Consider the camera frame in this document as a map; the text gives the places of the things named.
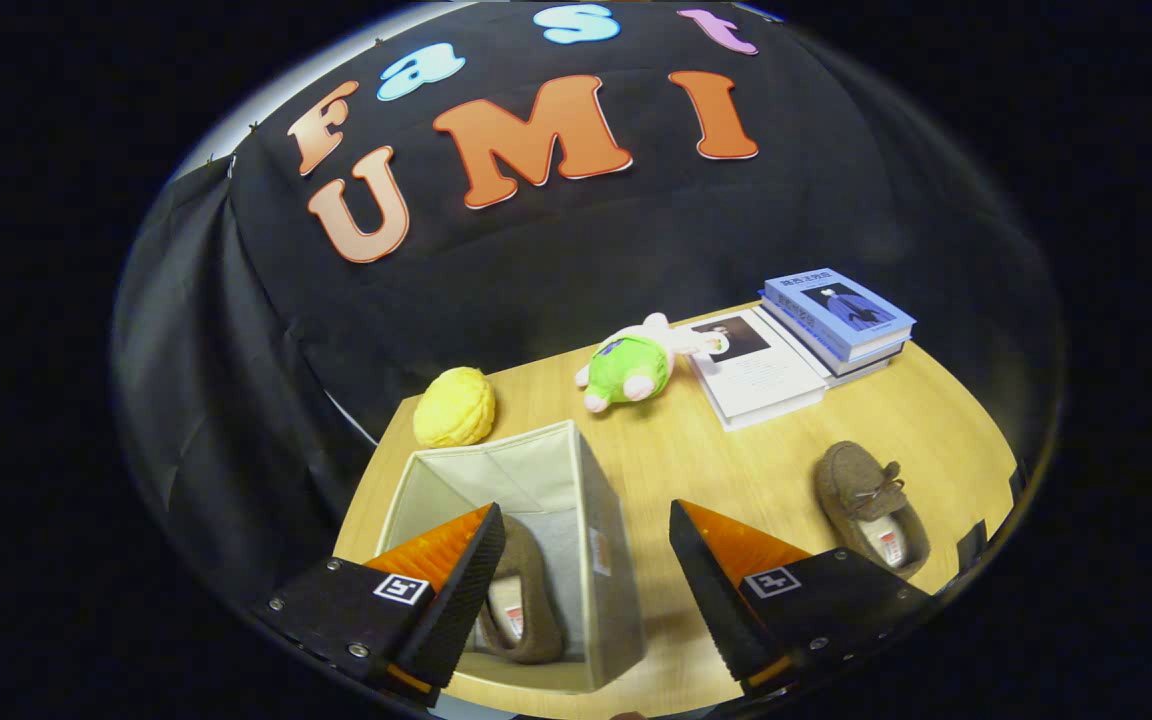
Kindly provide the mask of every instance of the letter m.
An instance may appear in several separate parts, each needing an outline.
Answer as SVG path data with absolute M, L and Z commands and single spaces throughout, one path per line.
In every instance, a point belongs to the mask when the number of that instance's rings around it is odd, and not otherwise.
M 526 122 L 488 100 L 473 100 L 434 118 L 434 129 L 456 141 L 470 191 L 469 209 L 485 209 L 518 191 L 515 179 L 503 177 L 497 159 L 540 187 L 550 179 L 554 141 L 562 145 L 558 174 L 564 179 L 601 176 L 630 167 L 634 158 L 617 147 L 598 104 L 602 81 L 594 76 L 552 79 L 536 92 Z

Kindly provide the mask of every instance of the white book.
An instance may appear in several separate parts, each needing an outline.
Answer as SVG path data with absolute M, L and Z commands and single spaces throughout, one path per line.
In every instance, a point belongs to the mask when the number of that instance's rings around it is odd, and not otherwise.
M 782 323 L 778 323 L 776 317 L 773 316 L 766 306 L 755 306 L 755 314 L 758 314 L 759 319 L 763 319 L 763 321 L 766 323 L 772 331 L 786 342 L 786 344 L 794 348 L 794 351 L 796 351 L 799 357 L 803 357 L 808 365 L 812 365 L 812 369 L 820 376 L 820 379 L 823 379 L 829 387 L 838 387 L 841 386 L 841 384 L 848 384 L 850 381 L 855 381 L 855 379 L 861 379 L 865 376 L 877 373 L 878 370 L 882 370 L 889 365 L 892 356 L 896 355 L 896 353 L 893 353 L 893 355 L 882 357 L 882 359 L 879 359 L 877 363 L 870 363 L 858 370 L 851 370 L 850 373 L 842 377 L 835 376 L 829 372 L 829 369 L 826 365 L 820 363 L 819 357 L 814 356 L 814 353 L 810 351 L 809 348 L 804 346 L 803 341 L 796 336 L 796 334 L 786 328 Z
M 814 406 L 826 379 L 753 310 L 687 325 L 721 332 L 732 347 L 721 355 L 692 355 L 691 366 L 723 430 L 750 425 Z

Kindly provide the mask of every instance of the black cloth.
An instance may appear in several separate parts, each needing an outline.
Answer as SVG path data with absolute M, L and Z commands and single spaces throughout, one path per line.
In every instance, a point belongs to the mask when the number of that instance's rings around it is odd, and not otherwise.
M 448 367 L 495 372 L 823 266 L 918 319 L 915 341 L 1034 464 L 1060 397 L 1061 328 L 1006 199 L 918 111 L 831 51 L 707 5 L 759 50 L 733 53 L 680 8 L 617 3 L 620 35 L 556 45 L 532 23 L 538 3 L 467 6 L 311 82 L 238 145 L 232 179 L 215 161 L 164 192 L 119 296 L 120 418 L 151 506 L 226 588 L 257 597 L 329 552 L 370 445 L 326 393 L 379 438 L 399 401 Z M 376 99 L 385 68 L 435 41 L 465 67 Z M 675 70 L 735 82 L 756 158 L 696 152 Z M 434 118 L 486 99 L 526 119 L 541 83 L 573 74 L 602 78 L 602 114 L 632 167 L 570 181 L 552 165 L 533 187 L 500 162 L 516 195 L 467 209 L 465 168 Z M 351 79 L 343 142 L 302 177 L 288 128 Z M 357 225 L 378 227 L 349 169 L 384 145 L 411 227 L 393 253 L 353 264 L 306 203 L 346 179 Z

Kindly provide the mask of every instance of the shoe lace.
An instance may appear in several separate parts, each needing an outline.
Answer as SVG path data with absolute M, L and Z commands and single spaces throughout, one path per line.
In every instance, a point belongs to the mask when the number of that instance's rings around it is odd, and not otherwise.
M 861 498 L 864 498 L 864 500 L 863 502 L 859 502 L 859 505 L 856 505 L 852 511 L 864 510 L 865 507 L 869 507 L 870 503 L 877 500 L 877 498 L 884 492 L 890 491 L 892 488 L 895 491 L 903 488 L 905 486 L 905 480 L 897 479 L 896 475 L 900 475 L 900 462 L 888 462 L 887 467 L 882 469 L 882 482 L 878 483 L 878 487 L 872 488 L 872 491 L 869 492 L 854 493 L 856 500 L 861 500 Z

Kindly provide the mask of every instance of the shoe label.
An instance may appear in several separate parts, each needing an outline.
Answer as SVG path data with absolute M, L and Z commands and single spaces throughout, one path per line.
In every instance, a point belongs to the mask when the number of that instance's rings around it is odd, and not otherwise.
M 900 561 L 905 556 L 905 553 L 901 551 L 896 533 L 882 533 L 882 536 L 879 536 L 878 550 L 882 552 L 882 560 L 886 560 L 887 564 L 890 564 L 892 568 L 900 564 Z
M 607 578 L 612 577 L 612 559 L 607 551 L 607 538 L 604 538 L 602 533 L 593 528 L 589 529 L 589 556 L 594 573 Z
M 522 637 L 522 607 L 506 607 L 503 609 L 503 615 L 509 619 L 509 626 L 513 628 L 513 637 Z

